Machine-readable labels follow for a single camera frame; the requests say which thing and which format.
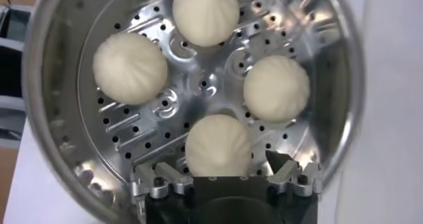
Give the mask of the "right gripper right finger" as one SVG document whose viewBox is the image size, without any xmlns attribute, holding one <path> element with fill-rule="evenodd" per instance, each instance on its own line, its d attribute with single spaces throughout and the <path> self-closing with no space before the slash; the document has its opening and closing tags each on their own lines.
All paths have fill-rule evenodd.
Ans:
<svg viewBox="0 0 423 224">
<path fill-rule="evenodd" d="M 323 171 L 319 163 L 310 162 L 303 168 L 285 153 L 266 150 L 265 156 L 273 172 L 266 179 L 278 194 L 289 188 L 299 197 L 310 197 L 323 191 Z"/>
</svg>

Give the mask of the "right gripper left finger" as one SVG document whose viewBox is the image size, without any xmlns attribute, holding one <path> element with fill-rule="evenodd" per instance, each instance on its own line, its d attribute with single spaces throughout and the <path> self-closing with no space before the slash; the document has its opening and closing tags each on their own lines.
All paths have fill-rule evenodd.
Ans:
<svg viewBox="0 0 423 224">
<path fill-rule="evenodd" d="M 130 174 L 130 191 L 133 197 L 150 195 L 153 199 L 166 198 L 170 188 L 178 195 L 185 195 L 194 186 L 194 179 L 179 173 L 165 162 L 155 167 L 136 165 Z"/>
</svg>

